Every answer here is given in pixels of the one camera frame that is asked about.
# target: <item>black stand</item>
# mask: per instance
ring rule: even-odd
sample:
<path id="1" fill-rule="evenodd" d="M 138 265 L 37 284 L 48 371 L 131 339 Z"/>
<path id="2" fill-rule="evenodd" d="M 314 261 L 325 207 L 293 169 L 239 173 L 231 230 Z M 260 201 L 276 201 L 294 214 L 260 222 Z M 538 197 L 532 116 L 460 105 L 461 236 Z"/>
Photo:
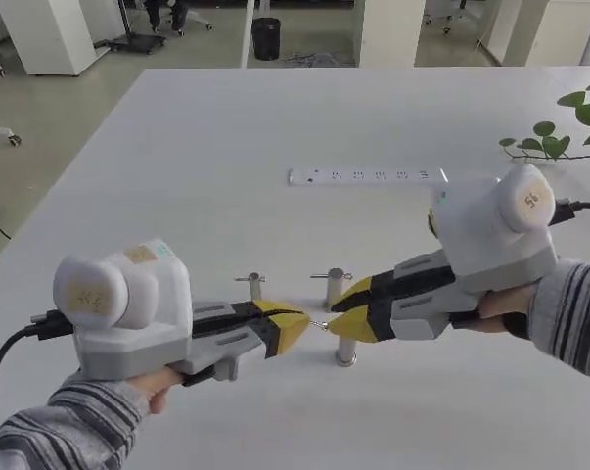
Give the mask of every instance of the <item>black stand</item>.
<path id="1" fill-rule="evenodd" d="M 165 37 L 137 34 L 131 30 L 123 0 L 118 0 L 118 8 L 120 9 L 123 26 L 125 26 L 125 34 L 108 41 L 110 49 L 113 51 L 135 52 L 138 54 L 153 54 L 154 49 L 164 45 L 164 42 L 166 42 Z"/>

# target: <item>floor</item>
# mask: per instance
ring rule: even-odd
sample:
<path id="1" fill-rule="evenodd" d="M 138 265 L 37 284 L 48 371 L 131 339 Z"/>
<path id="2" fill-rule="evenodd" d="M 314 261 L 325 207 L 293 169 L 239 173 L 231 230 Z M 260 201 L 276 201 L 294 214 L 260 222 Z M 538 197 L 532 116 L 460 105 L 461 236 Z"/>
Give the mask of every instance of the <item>floor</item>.
<path id="1" fill-rule="evenodd" d="M 0 125 L 23 139 L 18 148 L 0 139 L 0 226 L 14 234 L 70 164 L 89 136 L 145 68 L 233 68 L 240 61 L 245 12 L 213 9 L 202 13 L 214 31 L 191 28 L 172 37 L 153 56 L 108 54 L 82 77 L 30 77 L 16 57 L 3 60 L 0 78 Z M 352 62 L 351 12 L 348 10 L 274 10 L 282 21 L 282 57 L 329 52 Z M 144 12 L 132 14 L 133 27 L 148 31 Z M 424 26 L 418 67 L 490 66 L 476 48 L 468 25 L 459 22 L 451 34 L 442 25 Z M 261 63 L 250 67 L 292 67 Z M 0 235 L 0 251 L 7 240 Z"/>

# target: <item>cable plug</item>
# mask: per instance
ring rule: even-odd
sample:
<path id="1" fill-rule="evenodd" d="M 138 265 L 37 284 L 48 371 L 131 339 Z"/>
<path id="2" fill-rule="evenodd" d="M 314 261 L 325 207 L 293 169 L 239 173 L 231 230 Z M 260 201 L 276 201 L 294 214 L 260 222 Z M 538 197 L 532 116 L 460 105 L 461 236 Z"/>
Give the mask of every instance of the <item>cable plug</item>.
<path id="1" fill-rule="evenodd" d="M 575 218 L 575 213 L 580 210 L 578 203 L 572 203 L 569 199 L 559 199 L 556 201 L 556 211 L 549 223 L 549 226 L 566 222 Z"/>
<path id="2" fill-rule="evenodd" d="M 37 336 L 38 341 L 45 341 L 72 335 L 74 327 L 59 310 L 49 310 L 44 315 L 32 316 L 25 331 L 27 336 Z"/>

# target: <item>white power strip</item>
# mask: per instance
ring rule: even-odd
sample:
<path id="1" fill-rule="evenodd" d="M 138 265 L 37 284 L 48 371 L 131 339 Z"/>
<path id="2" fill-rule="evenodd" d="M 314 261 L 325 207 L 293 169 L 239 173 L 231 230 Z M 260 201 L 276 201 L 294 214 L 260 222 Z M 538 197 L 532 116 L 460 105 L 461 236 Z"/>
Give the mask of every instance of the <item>white power strip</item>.
<path id="1" fill-rule="evenodd" d="M 291 169 L 291 186 L 423 184 L 446 182 L 442 169 Z"/>

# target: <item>person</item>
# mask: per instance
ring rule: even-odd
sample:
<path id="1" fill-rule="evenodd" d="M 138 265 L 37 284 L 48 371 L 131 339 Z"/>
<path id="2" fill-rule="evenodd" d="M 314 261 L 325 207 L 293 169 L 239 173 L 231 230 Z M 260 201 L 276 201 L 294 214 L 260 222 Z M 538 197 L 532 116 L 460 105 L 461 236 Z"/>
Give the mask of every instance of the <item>person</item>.
<path id="1" fill-rule="evenodd" d="M 590 265 L 561 259 L 539 282 L 491 293 L 470 329 L 507 331 L 505 315 L 527 315 L 529 339 L 590 376 Z M 169 368 L 126 382 L 69 378 L 46 406 L 24 410 L 0 427 L 1 470 L 119 469 L 149 414 L 160 413 L 182 378 Z"/>
<path id="2" fill-rule="evenodd" d="M 0 427 L 0 470 L 118 470 L 143 420 L 160 414 L 182 377 L 168 367 L 123 382 L 92 382 L 77 372 L 45 406 Z"/>
<path id="3" fill-rule="evenodd" d="M 158 34 L 158 28 L 161 23 L 159 8 L 164 5 L 168 5 L 168 2 L 166 0 L 145 0 L 144 5 L 145 9 L 147 10 L 147 15 L 149 15 L 151 29 L 155 34 Z M 175 0 L 173 6 L 170 7 L 171 28 L 173 31 L 177 32 L 178 34 L 182 34 L 182 29 L 186 24 L 186 16 L 188 15 L 189 10 L 189 0 Z"/>

